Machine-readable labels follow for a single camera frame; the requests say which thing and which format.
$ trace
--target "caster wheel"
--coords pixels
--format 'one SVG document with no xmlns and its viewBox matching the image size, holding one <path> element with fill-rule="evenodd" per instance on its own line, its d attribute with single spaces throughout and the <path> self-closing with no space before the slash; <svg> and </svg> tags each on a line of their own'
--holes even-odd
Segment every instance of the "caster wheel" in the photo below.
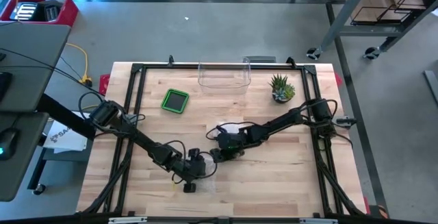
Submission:
<svg viewBox="0 0 438 224">
<path fill-rule="evenodd" d="M 41 195 L 46 190 L 46 186 L 43 184 L 38 184 L 36 189 L 32 192 L 34 195 Z"/>
<path fill-rule="evenodd" d="M 315 52 L 316 52 L 316 48 L 310 48 L 309 50 L 307 50 L 306 56 L 307 56 L 309 59 L 317 60 L 317 59 L 320 58 L 321 53 L 317 53 L 317 54 L 315 54 Z"/>
<path fill-rule="evenodd" d="M 370 47 L 365 50 L 364 58 L 369 60 L 375 60 L 381 54 L 381 52 L 376 47 Z"/>
</svg>

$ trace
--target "gray concrete floor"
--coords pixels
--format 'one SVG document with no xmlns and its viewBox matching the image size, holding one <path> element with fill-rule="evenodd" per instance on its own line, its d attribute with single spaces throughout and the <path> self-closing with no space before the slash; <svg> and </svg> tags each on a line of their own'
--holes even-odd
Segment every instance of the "gray concrete floor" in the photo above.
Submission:
<svg viewBox="0 0 438 224">
<path fill-rule="evenodd" d="M 88 52 L 89 75 L 96 88 L 99 76 L 109 73 L 115 61 L 166 61 L 169 54 L 178 62 L 235 62 L 244 55 L 273 55 L 278 61 L 292 56 L 297 62 L 314 63 L 305 51 L 317 46 L 329 28 L 323 5 L 79 2 L 77 6 L 80 14 L 68 41 Z M 395 219 L 438 222 L 438 161 L 434 159 L 438 107 L 422 75 L 438 60 L 437 32 L 438 18 L 429 15 L 372 62 L 361 56 L 383 38 L 342 38 L 389 213 Z M 63 57 L 82 74 L 79 51 L 67 47 Z M 331 63 L 342 73 L 334 45 L 318 62 Z M 70 71 L 62 61 L 58 67 Z M 59 75 L 52 77 L 47 88 L 48 94 L 72 110 L 85 91 Z M 344 85 L 340 92 L 346 112 L 352 114 Z M 84 103 L 91 104 L 94 99 Z M 354 129 L 350 136 L 364 195 L 373 203 Z M 33 165 L 17 198 L 0 203 L 0 219 L 75 211 L 86 166 L 48 163 L 42 177 L 48 189 L 33 196 L 25 189 Z"/>
</svg>

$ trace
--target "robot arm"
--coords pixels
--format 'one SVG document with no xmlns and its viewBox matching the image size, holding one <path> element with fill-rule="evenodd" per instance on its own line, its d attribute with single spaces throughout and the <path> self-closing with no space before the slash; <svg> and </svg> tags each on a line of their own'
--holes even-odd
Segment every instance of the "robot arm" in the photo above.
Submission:
<svg viewBox="0 0 438 224">
<path fill-rule="evenodd" d="M 326 99 L 312 99 L 263 125 L 242 127 L 237 134 L 228 133 L 221 126 L 217 126 L 220 133 L 214 139 L 218 142 L 219 149 L 212 149 L 210 153 L 215 162 L 235 159 L 244 155 L 245 149 L 259 146 L 271 135 L 293 125 L 317 127 L 323 136 L 334 134 L 335 128 L 331 124 L 332 114 L 328 106 Z M 311 109 L 315 121 L 309 121 L 301 115 L 307 108 Z"/>
<path fill-rule="evenodd" d="M 122 112 L 122 119 L 118 117 L 119 112 Z M 88 121 L 103 132 L 108 132 L 106 127 L 110 126 L 111 133 L 117 137 L 129 138 L 139 145 L 147 151 L 148 156 L 156 165 L 168 172 L 173 171 L 175 175 L 187 182 L 184 185 L 184 192 L 195 192 L 196 185 L 192 181 L 205 176 L 205 161 L 199 149 L 190 149 L 188 151 L 189 160 L 186 160 L 185 155 L 170 146 L 169 142 L 165 144 L 154 142 L 139 131 L 126 118 L 123 109 L 113 101 L 103 101 L 90 114 Z"/>
</svg>

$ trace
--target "red bin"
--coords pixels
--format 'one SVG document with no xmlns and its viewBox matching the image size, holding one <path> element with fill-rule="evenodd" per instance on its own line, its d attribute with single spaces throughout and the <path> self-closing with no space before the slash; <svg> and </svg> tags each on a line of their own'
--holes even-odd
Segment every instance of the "red bin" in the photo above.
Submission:
<svg viewBox="0 0 438 224">
<path fill-rule="evenodd" d="M 40 1 L 45 1 L 45 0 L 18 0 L 18 2 L 40 2 Z M 12 21 L 10 19 L 10 15 L 14 11 L 15 7 L 16 7 L 16 0 L 9 0 L 5 9 L 1 13 L 0 21 Z M 62 5 L 61 11 L 60 11 L 60 13 L 55 21 L 51 21 L 51 22 L 20 21 L 20 22 L 35 23 L 35 24 L 47 24 L 47 25 L 69 25 L 70 27 L 73 27 L 73 24 L 75 23 L 78 11 L 79 10 L 77 9 L 77 6 L 73 2 L 73 0 L 65 0 L 64 4 Z"/>
</svg>

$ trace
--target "gray table leg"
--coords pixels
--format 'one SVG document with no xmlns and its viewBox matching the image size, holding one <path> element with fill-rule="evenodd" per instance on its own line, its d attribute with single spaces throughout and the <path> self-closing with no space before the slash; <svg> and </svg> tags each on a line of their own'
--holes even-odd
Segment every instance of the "gray table leg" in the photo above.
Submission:
<svg viewBox="0 0 438 224">
<path fill-rule="evenodd" d="M 433 71 L 424 71 L 424 76 L 429 84 L 429 88 L 432 91 L 433 97 L 438 104 L 438 80 Z"/>
<path fill-rule="evenodd" d="M 322 40 L 321 45 L 318 48 L 311 48 L 307 51 L 308 58 L 311 58 L 312 60 L 317 60 L 320 57 L 321 53 L 324 52 L 324 50 L 338 36 L 359 2 L 360 0 L 347 0 L 341 12 L 337 15 L 335 21 L 333 21 L 332 25 L 330 26 L 330 29 Z"/>
<path fill-rule="evenodd" d="M 46 153 L 46 148 L 42 148 L 40 157 L 38 158 L 38 161 L 34 169 L 34 173 L 30 178 L 29 184 L 27 185 L 27 189 L 33 190 L 35 195 L 41 194 L 46 188 L 45 185 L 39 184 L 42 171 L 44 170 L 44 167 L 46 165 L 46 160 L 44 160 L 45 153 Z"/>
</svg>

